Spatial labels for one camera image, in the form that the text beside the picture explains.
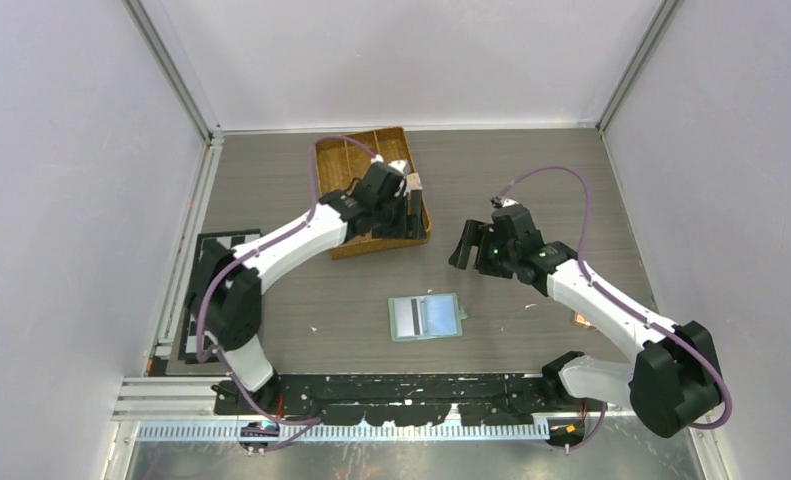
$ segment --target metal floor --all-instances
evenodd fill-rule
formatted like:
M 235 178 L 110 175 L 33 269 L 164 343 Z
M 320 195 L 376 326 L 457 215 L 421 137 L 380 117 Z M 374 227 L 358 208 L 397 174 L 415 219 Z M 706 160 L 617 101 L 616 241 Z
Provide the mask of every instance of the metal floor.
M 689 431 L 664 440 L 634 417 L 608 417 L 566 456 L 542 442 L 297 444 L 248 457 L 235 443 L 142 443 L 128 478 L 238 480 L 692 480 L 704 478 Z
M 268 233 L 301 215 L 309 206 L 309 146 L 318 136 L 227 136 L 203 231 Z M 511 179 L 538 166 L 572 166 L 592 189 L 586 258 L 611 283 L 650 306 L 651 292 L 596 130 L 421 131 L 408 132 L 407 139 L 425 188 L 429 243 L 344 260 L 322 254 L 279 280 L 265 295 L 261 330 L 263 348 L 277 370 L 537 372 L 569 350 L 622 360 L 600 334 L 571 326 L 572 312 L 536 290 L 447 263 L 464 221 L 488 221 L 490 197 Z M 547 241 L 577 246 L 584 197 L 571 175 L 532 177 L 511 197 L 531 210 Z M 459 295 L 469 316 L 463 336 L 392 342 L 387 299 L 429 291 Z M 175 360 L 168 371 L 222 373 L 217 365 Z

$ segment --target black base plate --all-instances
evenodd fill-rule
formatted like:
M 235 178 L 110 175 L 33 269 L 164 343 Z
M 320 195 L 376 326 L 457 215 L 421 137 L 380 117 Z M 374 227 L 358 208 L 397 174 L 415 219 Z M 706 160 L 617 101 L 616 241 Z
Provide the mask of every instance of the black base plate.
M 464 426 L 516 425 L 533 422 L 531 414 L 578 412 L 582 401 L 557 404 L 546 400 L 541 377 L 511 374 L 416 375 L 279 375 L 255 400 L 275 413 L 283 397 L 283 414 L 321 417 L 325 425 L 373 426 L 394 421 L 418 426 L 445 420 L 457 404 Z M 230 380 L 214 387 L 216 415 L 250 415 L 253 410 Z M 589 400 L 591 410 L 600 402 Z

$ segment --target wooden tray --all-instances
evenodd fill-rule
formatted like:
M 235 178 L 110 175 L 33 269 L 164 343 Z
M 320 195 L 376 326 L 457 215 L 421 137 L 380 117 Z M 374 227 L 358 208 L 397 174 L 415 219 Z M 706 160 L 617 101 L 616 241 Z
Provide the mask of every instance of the wooden tray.
M 363 143 L 383 156 L 383 160 L 406 160 L 410 171 L 417 172 L 407 145 L 407 136 L 401 127 L 382 128 L 369 132 L 355 133 L 349 137 Z M 344 140 L 324 140 L 316 145 L 316 169 L 318 188 L 321 194 L 347 189 L 354 178 L 362 178 L 368 169 L 370 158 L 361 148 Z M 366 253 L 379 252 L 390 248 L 421 245 L 430 239 L 430 216 L 422 195 L 422 220 L 427 230 L 427 238 L 422 240 L 373 239 L 371 234 L 356 237 L 350 242 L 330 250 L 333 259 L 353 257 Z

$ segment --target aluminum frame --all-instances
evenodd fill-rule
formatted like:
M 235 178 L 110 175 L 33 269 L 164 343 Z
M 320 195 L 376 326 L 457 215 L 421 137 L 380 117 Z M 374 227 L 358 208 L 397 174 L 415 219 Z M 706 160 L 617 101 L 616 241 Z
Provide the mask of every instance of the aluminum frame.
M 636 82 L 639 72 L 642 70 L 643 66 L 645 66 L 648 57 L 651 56 L 651 53 L 657 47 L 657 43 L 662 37 L 663 32 L 665 32 L 666 28 L 669 26 L 675 11 L 682 1 L 683 0 L 663 0 L 660 3 L 657 13 L 654 14 L 654 18 L 648 25 L 645 35 L 642 37 L 642 42 L 639 47 L 637 47 L 636 53 L 634 53 L 627 68 L 625 68 L 625 73 L 622 74 L 622 78 L 619 80 L 616 90 L 613 91 L 613 95 L 610 96 L 610 101 L 607 102 L 607 108 L 604 109 L 601 120 L 596 124 L 596 128 L 598 128 L 599 132 L 604 133 L 607 131 L 610 122 L 615 118 L 616 113 L 619 111 L 619 107 L 622 106 L 622 102 Z
M 158 32 L 154 21 L 143 4 L 143 0 L 122 0 L 133 17 L 134 23 L 146 40 L 148 48 L 154 55 L 158 65 L 162 69 L 169 86 L 174 90 L 186 109 L 187 114 L 192 120 L 193 125 L 208 141 L 208 147 L 204 160 L 195 178 L 191 195 L 191 208 L 183 222 L 180 248 L 173 260 L 171 274 L 166 289 L 165 300 L 163 302 L 159 322 L 157 326 L 157 336 L 152 347 L 166 349 L 170 341 L 173 341 L 177 322 L 180 319 L 180 293 L 185 289 L 186 282 L 191 267 L 188 266 L 186 259 L 189 258 L 197 233 L 203 225 L 204 214 L 209 202 L 213 180 L 221 156 L 225 132 L 222 132 L 217 122 L 208 122 L 198 102 L 193 98 L 190 89 L 187 87 L 180 69 L 172 60 L 172 56 L 163 39 Z M 649 25 L 645 36 L 637 49 L 631 62 L 625 70 L 619 85 L 611 96 L 604 114 L 596 125 L 575 124 L 558 125 L 558 127 L 596 127 L 602 132 L 609 127 L 618 108 L 621 106 L 627 92 L 632 87 L 638 73 L 643 67 L 647 58 L 656 47 L 657 41 L 663 31 L 668 26 L 677 6 L 681 0 L 663 0 L 655 18 Z M 469 129 L 469 128 L 490 128 L 490 126 L 437 126 L 437 127 L 417 127 L 414 130 L 427 129 Z M 333 129 L 334 131 L 344 131 L 345 128 Z M 260 132 L 232 132 L 233 134 L 260 133 Z M 605 142 L 605 148 L 610 155 L 609 148 Z M 115 428 L 110 439 L 110 447 L 105 458 L 103 474 L 104 480 L 123 480 L 127 476 L 130 460 L 135 446 L 135 436 L 138 432 L 142 420 L 161 420 L 161 419 L 187 419 L 211 421 L 216 417 L 213 415 L 212 406 L 215 393 L 210 386 L 226 377 L 163 377 L 163 378 L 125 378 L 122 384 L 121 393 L 116 403 L 111 421 Z M 608 416 L 632 416 L 633 412 L 626 410 L 610 410 Z M 568 417 L 568 414 L 556 413 L 545 415 L 550 418 Z M 260 420 L 259 415 L 241 416 L 250 420 Z M 729 479 L 727 463 L 724 461 L 719 448 L 719 440 L 715 431 L 693 431 L 693 443 L 702 463 L 704 474 L 708 479 Z

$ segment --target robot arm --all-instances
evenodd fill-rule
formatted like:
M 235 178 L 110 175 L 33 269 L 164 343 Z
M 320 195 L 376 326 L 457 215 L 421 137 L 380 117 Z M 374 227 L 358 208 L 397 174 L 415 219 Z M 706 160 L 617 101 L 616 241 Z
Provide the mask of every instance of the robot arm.
M 720 371 L 713 340 L 704 327 L 696 322 L 678 325 L 649 311 L 585 262 L 578 262 L 577 253 L 565 244 L 545 243 L 522 205 L 508 199 L 493 199 L 493 204 L 493 223 L 466 221 L 449 263 L 465 269 L 471 248 L 478 247 L 474 266 L 481 274 L 516 275 L 520 282 L 583 315 L 632 362 L 605 362 L 569 352 L 543 368 L 549 398 L 593 398 L 632 408 L 643 424 L 666 438 L 721 403 L 715 382 L 702 366 L 652 328 L 656 324 L 675 332 Z
M 231 271 L 210 299 L 206 336 L 221 345 L 224 357 L 245 387 L 257 392 L 274 376 L 259 341 L 262 295 L 280 277 L 311 257 L 354 237 L 425 238 L 420 218 L 421 190 L 406 191 L 406 161 L 373 161 L 353 190 L 321 197 L 312 212 L 253 242 L 227 249 L 204 243 L 192 273 L 187 308 L 197 315 L 208 285 L 234 259 L 251 256 Z M 291 234 L 304 221 L 305 228 Z

